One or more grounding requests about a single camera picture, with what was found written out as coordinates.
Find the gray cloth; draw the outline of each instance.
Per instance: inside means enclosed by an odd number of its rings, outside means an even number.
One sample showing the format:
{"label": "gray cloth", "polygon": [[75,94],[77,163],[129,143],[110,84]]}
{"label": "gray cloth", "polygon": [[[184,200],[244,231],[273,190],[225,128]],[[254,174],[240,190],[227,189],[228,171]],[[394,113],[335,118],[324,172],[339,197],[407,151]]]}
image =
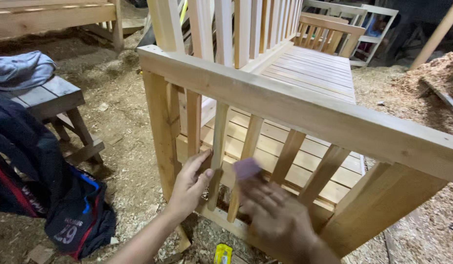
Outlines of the gray cloth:
{"label": "gray cloth", "polygon": [[0,91],[42,85],[53,75],[55,67],[54,61],[40,51],[0,57]]}

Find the yellow package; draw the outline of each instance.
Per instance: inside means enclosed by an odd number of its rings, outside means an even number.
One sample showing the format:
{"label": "yellow package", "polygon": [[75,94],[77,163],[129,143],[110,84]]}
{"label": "yellow package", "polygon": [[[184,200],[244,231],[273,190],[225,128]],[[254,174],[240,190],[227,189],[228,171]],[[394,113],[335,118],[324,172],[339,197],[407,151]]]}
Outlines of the yellow package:
{"label": "yellow package", "polygon": [[225,244],[218,244],[215,250],[213,264],[230,264],[232,248]]}

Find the red stripe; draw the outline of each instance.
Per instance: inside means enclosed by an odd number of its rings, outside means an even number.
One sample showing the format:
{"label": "red stripe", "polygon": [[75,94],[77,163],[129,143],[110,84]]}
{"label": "red stripe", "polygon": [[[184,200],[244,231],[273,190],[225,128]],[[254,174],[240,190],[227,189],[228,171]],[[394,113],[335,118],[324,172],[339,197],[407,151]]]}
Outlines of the red stripe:
{"label": "red stripe", "polygon": [[93,226],[96,224],[96,221],[98,220],[98,218],[97,218],[98,217],[98,209],[97,209],[98,200],[99,200],[99,196],[96,196],[95,203],[94,203],[93,208],[92,208],[92,210],[93,210],[93,218],[94,218],[93,219],[93,223],[91,223],[91,225],[89,226],[88,230],[83,235],[82,240],[80,240],[80,244],[78,245],[77,251],[75,251],[73,254],[70,255],[75,260],[78,260],[78,254],[80,253],[80,250],[82,250],[82,247],[83,247],[83,244],[85,243],[85,240],[87,239],[89,233],[93,229]]}
{"label": "red stripe", "polygon": [[30,201],[28,201],[24,197],[24,195],[21,192],[21,190],[18,187],[16,187],[15,184],[12,183],[12,181],[2,172],[1,169],[0,169],[0,180],[5,185],[5,187],[7,187],[13,193],[13,195],[16,198],[16,200],[21,204],[21,206],[26,211],[28,211],[28,213],[30,213],[31,216],[37,217],[37,214],[34,212],[32,206],[30,204]]}

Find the pink sandpaper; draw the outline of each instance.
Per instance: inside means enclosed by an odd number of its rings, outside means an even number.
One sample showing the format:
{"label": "pink sandpaper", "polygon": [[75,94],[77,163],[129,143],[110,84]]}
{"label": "pink sandpaper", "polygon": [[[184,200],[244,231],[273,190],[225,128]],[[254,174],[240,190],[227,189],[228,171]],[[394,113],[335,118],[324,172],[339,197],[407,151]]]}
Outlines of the pink sandpaper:
{"label": "pink sandpaper", "polygon": [[262,170],[253,158],[237,161],[233,164],[233,168],[239,180],[249,179]]}

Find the wooden bench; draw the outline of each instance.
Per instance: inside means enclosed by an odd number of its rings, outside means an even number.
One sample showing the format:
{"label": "wooden bench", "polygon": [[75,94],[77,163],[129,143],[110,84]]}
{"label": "wooden bench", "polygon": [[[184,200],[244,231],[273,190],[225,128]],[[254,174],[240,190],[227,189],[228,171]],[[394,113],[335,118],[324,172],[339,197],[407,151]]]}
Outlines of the wooden bench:
{"label": "wooden bench", "polygon": [[77,134],[84,147],[66,157],[69,163],[78,165],[90,158],[103,163],[99,152],[105,149],[105,145],[88,132],[77,108],[85,103],[80,88],[54,76],[41,86],[0,94],[23,105],[37,120],[51,123],[63,141],[70,141],[65,127]]}

